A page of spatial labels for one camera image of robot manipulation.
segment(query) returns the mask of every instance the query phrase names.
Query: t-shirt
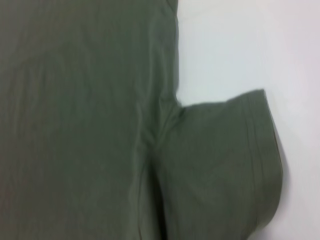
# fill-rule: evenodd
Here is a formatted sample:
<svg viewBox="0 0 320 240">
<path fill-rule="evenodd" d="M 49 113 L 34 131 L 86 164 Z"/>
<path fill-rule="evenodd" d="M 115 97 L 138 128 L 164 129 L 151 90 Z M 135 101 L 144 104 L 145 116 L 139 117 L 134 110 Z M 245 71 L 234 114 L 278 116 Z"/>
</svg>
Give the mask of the t-shirt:
<svg viewBox="0 0 320 240">
<path fill-rule="evenodd" d="M 0 239 L 245 240 L 271 220 L 265 93 L 181 106 L 177 5 L 0 3 Z"/>
</svg>

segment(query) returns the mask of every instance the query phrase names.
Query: white background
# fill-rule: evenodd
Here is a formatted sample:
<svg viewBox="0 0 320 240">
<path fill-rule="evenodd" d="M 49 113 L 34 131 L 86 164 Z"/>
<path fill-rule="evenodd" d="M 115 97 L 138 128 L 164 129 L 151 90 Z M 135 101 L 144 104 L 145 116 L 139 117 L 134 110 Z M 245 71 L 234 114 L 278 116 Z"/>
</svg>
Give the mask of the white background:
<svg viewBox="0 0 320 240">
<path fill-rule="evenodd" d="M 180 0 L 178 20 L 183 105 L 266 90 L 284 186 L 250 240 L 320 240 L 320 0 Z"/>
</svg>

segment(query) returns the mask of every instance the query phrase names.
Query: olive green t-shirt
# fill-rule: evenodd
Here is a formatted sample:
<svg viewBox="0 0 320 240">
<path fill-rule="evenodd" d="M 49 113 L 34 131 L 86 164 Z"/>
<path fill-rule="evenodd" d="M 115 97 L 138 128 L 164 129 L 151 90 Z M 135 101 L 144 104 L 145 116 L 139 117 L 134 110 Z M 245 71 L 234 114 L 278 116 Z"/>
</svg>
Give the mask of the olive green t-shirt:
<svg viewBox="0 0 320 240">
<path fill-rule="evenodd" d="M 271 220 L 265 93 L 180 106 L 177 6 L 0 3 L 0 239 L 245 240 Z"/>
</svg>

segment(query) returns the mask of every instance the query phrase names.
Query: white surface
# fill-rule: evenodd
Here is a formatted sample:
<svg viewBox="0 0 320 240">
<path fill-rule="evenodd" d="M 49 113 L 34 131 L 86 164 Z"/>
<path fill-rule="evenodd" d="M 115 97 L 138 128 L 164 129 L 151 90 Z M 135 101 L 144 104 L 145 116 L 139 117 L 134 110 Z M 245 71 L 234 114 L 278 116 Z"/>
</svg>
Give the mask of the white surface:
<svg viewBox="0 0 320 240">
<path fill-rule="evenodd" d="M 286 158 L 273 221 L 252 240 L 320 240 L 320 1 L 180 0 L 184 105 L 265 88 Z"/>
</svg>

